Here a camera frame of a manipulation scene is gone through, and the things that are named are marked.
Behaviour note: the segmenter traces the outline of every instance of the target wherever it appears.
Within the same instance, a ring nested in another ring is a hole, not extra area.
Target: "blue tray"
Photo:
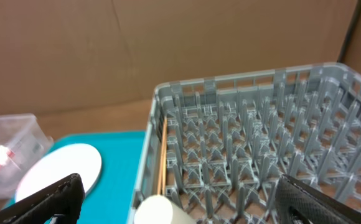
[[[50,149],[74,143],[97,148],[102,170],[95,187],[83,202],[78,224],[126,223],[138,173],[144,131],[77,134],[58,140]]]

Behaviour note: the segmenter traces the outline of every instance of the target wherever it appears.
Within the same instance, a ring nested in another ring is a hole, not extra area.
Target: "white plate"
[[[85,195],[92,189],[101,171],[101,156],[89,144],[71,144],[48,154],[37,162],[17,186],[18,202],[72,174],[81,176]]]

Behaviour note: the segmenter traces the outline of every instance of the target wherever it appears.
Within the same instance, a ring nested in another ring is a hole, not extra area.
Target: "gray dish rack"
[[[128,222],[157,188],[197,223],[277,223],[289,174],[361,212],[361,75],[339,63],[163,83],[155,89]]]

